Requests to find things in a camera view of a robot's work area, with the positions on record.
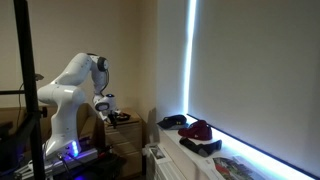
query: red cap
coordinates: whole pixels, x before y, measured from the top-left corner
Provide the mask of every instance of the red cap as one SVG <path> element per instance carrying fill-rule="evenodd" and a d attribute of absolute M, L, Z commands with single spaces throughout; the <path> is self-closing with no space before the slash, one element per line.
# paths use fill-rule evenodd
<path fill-rule="evenodd" d="M 183 137 L 202 141 L 208 141 L 212 139 L 211 127 L 207 125 L 205 120 L 194 122 L 188 128 L 179 129 L 178 134 Z"/>

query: white robotic arm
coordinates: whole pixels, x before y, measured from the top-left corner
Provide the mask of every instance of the white robotic arm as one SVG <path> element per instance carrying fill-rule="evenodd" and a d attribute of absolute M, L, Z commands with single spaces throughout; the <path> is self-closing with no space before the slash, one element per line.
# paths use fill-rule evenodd
<path fill-rule="evenodd" d="M 58 155 L 77 156 L 81 152 L 76 115 L 79 106 L 85 101 L 85 93 L 77 86 L 90 71 L 94 82 L 95 109 L 109 112 L 116 110 L 114 96 L 102 95 L 108 84 L 107 60 L 94 54 L 77 54 L 56 79 L 38 90 L 39 101 L 58 106 L 51 119 L 52 135 L 44 145 L 46 164 L 57 161 Z"/>

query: black pole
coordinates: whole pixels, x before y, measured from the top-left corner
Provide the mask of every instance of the black pole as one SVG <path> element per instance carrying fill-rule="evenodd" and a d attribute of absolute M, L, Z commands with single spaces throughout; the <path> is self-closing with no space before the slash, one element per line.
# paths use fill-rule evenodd
<path fill-rule="evenodd" d="M 17 33 L 19 41 L 22 76 L 25 90 L 27 113 L 35 121 L 30 134 L 31 154 L 34 178 L 45 179 L 40 130 L 40 111 L 38 105 L 37 88 L 35 82 L 34 60 L 32 51 L 31 30 L 29 22 L 28 3 L 26 0 L 14 0 Z"/>

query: roller blind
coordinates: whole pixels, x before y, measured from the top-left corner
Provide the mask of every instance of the roller blind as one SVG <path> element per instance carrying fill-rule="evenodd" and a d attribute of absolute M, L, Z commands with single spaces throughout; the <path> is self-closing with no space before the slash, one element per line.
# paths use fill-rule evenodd
<path fill-rule="evenodd" d="M 320 176 L 319 7 L 198 1 L 188 114 Z"/>

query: black cap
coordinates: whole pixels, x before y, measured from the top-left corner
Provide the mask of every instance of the black cap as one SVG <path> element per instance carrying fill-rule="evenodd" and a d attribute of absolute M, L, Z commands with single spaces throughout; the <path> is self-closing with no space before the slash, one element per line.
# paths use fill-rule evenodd
<path fill-rule="evenodd" d="M 174 116 L 169 116 L 163 118 L 162 121 L 158 122 L 157 124 L 163 128 L 168 129 L 174 125 L 184 125 L 187 122 L 187 118 L 184 115 L 178 114 Z"/>

